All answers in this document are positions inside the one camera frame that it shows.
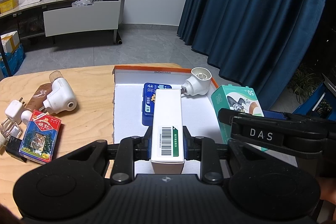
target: barcode label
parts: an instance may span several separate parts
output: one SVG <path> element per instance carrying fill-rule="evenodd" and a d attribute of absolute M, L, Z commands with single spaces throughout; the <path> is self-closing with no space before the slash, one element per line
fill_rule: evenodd
<path fill-rule="evenodd" d="M 173 135 L 173 130 L 171 127 L 161 128 L 161 134 L 160 134 L 161 156 L 171 156 L 172 135 Z"/>
<path fill-rule="evenodd" d="M 161 157 L 179 156 L 179 132 L 175 127 L 159 128 L 159 147 L 157 155 Z"/>

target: tiled floor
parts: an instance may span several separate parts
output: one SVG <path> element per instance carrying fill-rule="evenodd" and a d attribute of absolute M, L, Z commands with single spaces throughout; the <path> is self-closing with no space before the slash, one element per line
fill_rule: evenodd
<path fill-rule="evenodd" d="M 72 33 L 39 37 L 34 45 L 25 44 L 26 58 L 16 75 L 64 68 L 136 63 L 176 63 L 184 68 L 205 67 L 219 85 L 229 82 L 219 69 L 207 64 L 207 56 L 193 52 L 172 30 L 119 30 L 122 45 L 113 45 L 111 31 Z M 287 89 L 272 110 L 293 112 L 298 103 Z"/>

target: blue plastic case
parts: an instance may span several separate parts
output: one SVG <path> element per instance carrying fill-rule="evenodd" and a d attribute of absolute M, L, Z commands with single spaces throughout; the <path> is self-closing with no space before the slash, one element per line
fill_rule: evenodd
<path fill-rule="evenodd" d="M 170 85 L 146 83 L 142 92 L 142 124 L 144 126 L 153 125 L 155 91 L 157 89 L 171 89 Z"/>

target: plastic bag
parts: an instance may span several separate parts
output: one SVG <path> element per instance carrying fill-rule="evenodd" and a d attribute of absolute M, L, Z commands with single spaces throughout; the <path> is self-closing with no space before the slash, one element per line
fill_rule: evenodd
<path fill-rule="evenodd" d="M 71 4 L 72 7 L 79 7 L 79 6 L 87 6 L 92 5 L 95 1 L 103 1 L 103 0 L 77 0 Z"/>
<path fill-rule="evenodd" d="M 10 52 L 7 52 L 6 59 L 7 59 L 10 71 L 12 75 L 14 75 L 15 73 L 17 73 L 20 66 L 22 65 L 23 60 L 25 59 L 25 53 L 23 51 L 22 44 L 21 43 L 19 44 L 18 48 L 15 50 L 13 54 L 11 54 Z M 4 62 L 2 61 L 1 54 L 0 54 L 0 67 L 3 73 L 3 76 L 8 77 L 8 73 L 5 68 Z"/>

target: white foam box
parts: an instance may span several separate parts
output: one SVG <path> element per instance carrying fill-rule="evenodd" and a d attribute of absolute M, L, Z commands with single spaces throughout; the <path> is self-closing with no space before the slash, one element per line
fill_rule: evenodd
<path fill-rule="evenodd" d="M 181 89 L 181 85 L 191 76 L 191 69 L 163 68 L 146 66 L 116 65 L 113 71 L 114 92 L 114 143 L 123 138 L 144 136 L 147 126 L 142 125 L 142 90 L 145 83 L 171 85 Z M 223 143 L 211 94 L 218 88 L 214 79 L 206 95 L 182 95 L 182 125 L 192 136 L 212 138 L 216 143 Z M 225 162 L 221 161 L 224 176 L 228 177 Z M 139 160 L 134 163 L 135 174 L 154 174 L 150 161 Z M 200 162 L 185 161 L 182 174 L 200 173 Z"/>
<path fill-rule="evenodd" d="M 20 44 L 19 34 L 17 31 L 3 34 L 1 36 L 1 42 L 5 52 L 14 53 Z"/>

